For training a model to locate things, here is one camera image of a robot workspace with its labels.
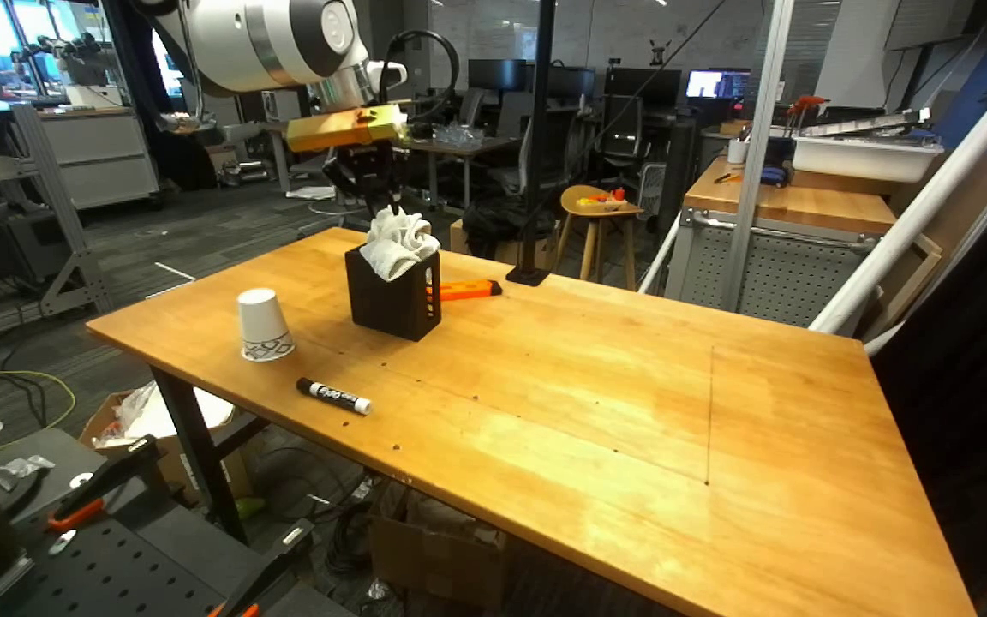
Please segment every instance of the cardboard box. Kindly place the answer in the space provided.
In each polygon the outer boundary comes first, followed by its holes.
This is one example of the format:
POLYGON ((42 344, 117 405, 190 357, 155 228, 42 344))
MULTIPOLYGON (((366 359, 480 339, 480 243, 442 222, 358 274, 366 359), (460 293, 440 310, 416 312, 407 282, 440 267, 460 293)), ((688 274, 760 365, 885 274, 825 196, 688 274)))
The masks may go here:
MULTIPOLYGON (((88 421, 83 427, 80 434, 80 442, 85 442, 88 448, 103 454, 103 455, 121 455, 122 445, 105 445, 105 435, 117 435, 121 434, 121 419, 117 419, 117 405, 128 398, 122 394, 112 394, 105 398, 94 414, 88 421)), ((190 459, 182 454, 182 442, 177 438, 157 438, 157 448, 162 448, 162 459, 157 459, 157 475, 163 480, 163 488, 185 500, 185 504, 198 504, 201 494, 195 488, 195 477, 190 471, 190 459)), ((229 454, 223 459, 223 475, 227 475, 227 485, 229 485, 229 494, 237 500, 247 500, 255 496, 255 485, 251 485, 251 471, 247 471, 247 459, 245 459, 245 448, 229 454)))
MULTIPOLYGON (((449 251, 468 253, 463 219, 456 219, 456 222, 449 228, 449 251)), ((496 243, 494 262, 499 262, 499 266, 521 266, 521 262, 523 262, 523 239, 496 243)), ((537 239, 536 239, 536 266, 537 266, 543 272, 555 272, 555 236, 537 236, 537 239)))
POLYGON ((494 613, 513 557, 512 534, 391 485, 369 525, 372 576, 494 613))

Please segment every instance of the box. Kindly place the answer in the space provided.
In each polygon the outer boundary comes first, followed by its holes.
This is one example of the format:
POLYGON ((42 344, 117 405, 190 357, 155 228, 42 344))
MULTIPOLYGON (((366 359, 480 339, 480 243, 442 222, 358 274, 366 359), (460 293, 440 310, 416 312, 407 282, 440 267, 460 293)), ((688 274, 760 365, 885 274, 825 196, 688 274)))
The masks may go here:
MULTIPOLYGON (((122 394, 112 394, 105 398, 96 414, 88 414, 88 421, 83 427, 80 434, 80 442, 85 442, 88 448, 103 454, 103 455, 121 455, 122 445, 110 445, 105 435, 117 435, 121 428, 121 419, 117 419, 117 405, 128 398, 122 394)), ((177 438, 157 438, 157 448, 162 448, 162 459, 157 459, 157 475, 163 480, 163 488, 182 500, 182 504, 198 504, 201 494, 191 480, 191 471, 190 471, 190 459, 182 454, 182 442, 177 438)), ((255 496, 255 485, 251 485, 251 466, 245 459, 245 448, 229 454, 223 459, 223 477, 227 477, 227 488, 237 500, 247 500, 255 496)))
MULTIPOLYGON (((449 251, 468 253, 463 219, 456 219, 456 222, 449 228, 449 251)), ((494 262, 499 262, 499 266, 521 266, 521 262, 523 262, 523 239, 496 243, 494 262)), ((536 267, 555 272, 555 239, 553 239, 553 236, 537 236, 537 239, 536 239, 536 267)))
POLYGON ((938 146, 796 137, 796 169, 873 181, 922 181, 938 146))
POLYGON ((391 485, 369 525, 372 576, 494 613, 508 589, 513 539, 433 496, 391 485))
POLYGON ((406 339, 423 339, 440 327, 440 253, 428 253, 412 272, 383 282, 362 262, 360 248, 345 253, 354 323, 406 339))

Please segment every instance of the black tissue box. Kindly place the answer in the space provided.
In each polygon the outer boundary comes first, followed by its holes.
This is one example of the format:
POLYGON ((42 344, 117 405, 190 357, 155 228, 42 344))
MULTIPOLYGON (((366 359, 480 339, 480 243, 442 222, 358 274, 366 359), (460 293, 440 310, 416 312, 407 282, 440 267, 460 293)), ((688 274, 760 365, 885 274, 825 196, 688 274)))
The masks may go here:
POLYGON ((393 282, 383 282, 362 262, 360 248, 345 253, 354 323, 406 339, 423 339, 440 327, 440 253, 419 262, 393 282))

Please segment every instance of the cabinet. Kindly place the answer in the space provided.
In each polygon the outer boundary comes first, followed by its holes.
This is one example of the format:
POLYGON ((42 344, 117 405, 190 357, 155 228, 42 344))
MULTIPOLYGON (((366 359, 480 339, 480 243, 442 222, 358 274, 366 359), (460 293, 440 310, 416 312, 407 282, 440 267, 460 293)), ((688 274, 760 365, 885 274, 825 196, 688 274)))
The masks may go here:
POLYGON ((13 290, 13 300, 0 300, 0 333, 85 304, 105 310, 110 295, 33 106, 0 105, 0 196, 0 282, 13 290))
POLYGON ((74 210, 155 198, 157 175, 129 110, 42 115, 50 163, 74 210))

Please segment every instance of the wooden table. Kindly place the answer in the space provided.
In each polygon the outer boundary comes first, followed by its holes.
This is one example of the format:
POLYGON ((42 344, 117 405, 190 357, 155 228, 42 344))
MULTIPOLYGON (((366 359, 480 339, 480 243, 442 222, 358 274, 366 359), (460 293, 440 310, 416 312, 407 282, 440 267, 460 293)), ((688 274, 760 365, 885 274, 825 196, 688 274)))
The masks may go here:
MULTIPOLYGON (((729 175, 727 163, 715 158, 688 188, 688 210, 737 212, 741 207, 741 173, 729 175)), ((872 235, 882 236, 893 228, 893 212, 873 192, 849 192, 802 187, 802 175, 791 187, 760 187, 757 218, 840 235, 872 235)))
MULTIPOLYGON (((972 613, 860 344, 555 274, 407 344, 349 323, 358 243, 325 231, 88 328, 155 368, 177 427, 210 387, 673 612, 972 613), (255 285, 297 339, 264 368, 237 355, 255 285)), ((442 253, 442 282, 504 274, 442 253)))
POLYGON ((468 210, 468 164, 480 155, 516 147, 516 137, 482 137, 478 146, 407 141, 412 150, 428 155, 428 196, 440 203, 440 158, 460 158, 463 164, 463 210, 468 210))

